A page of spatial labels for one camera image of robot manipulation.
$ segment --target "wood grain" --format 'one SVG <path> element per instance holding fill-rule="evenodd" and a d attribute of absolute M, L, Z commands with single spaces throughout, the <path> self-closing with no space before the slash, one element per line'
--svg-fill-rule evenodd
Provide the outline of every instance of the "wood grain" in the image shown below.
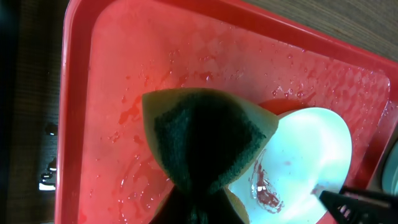
<path fill-rule="evenodd" d="M 396 0 L 248 0 L 293 21 L 398 61 Z M 56 156 L 63 17 L 67 0 L 23 0 L 17 56 L 7 223 L 53 220 L 54 193 L 40 174 Z"/>

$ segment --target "green scouring pad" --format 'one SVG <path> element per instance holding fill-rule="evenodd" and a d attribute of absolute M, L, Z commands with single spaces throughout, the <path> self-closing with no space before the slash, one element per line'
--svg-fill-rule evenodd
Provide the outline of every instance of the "green scouring pad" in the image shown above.
<path fill-rule="evenodd" d="M 275 133 L 277 116 L 205 88 L 147 93 L 142 107 L 148 145 L 175 184 L 151 223 L 249 223 L 227 186 Z"/>

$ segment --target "white plate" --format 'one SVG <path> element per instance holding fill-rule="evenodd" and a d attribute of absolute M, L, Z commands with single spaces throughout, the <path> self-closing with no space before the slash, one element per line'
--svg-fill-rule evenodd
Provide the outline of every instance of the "white plate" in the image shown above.
<path fill-rule="evenodd" d="M 251 223 L 316 223 L 326 212 L 318 200 L 321 191 L 339 192 L 347 176 L 351 135 L 343 119 L 327 109 L 280 117 L 257 161 L 229 189 Z"/>

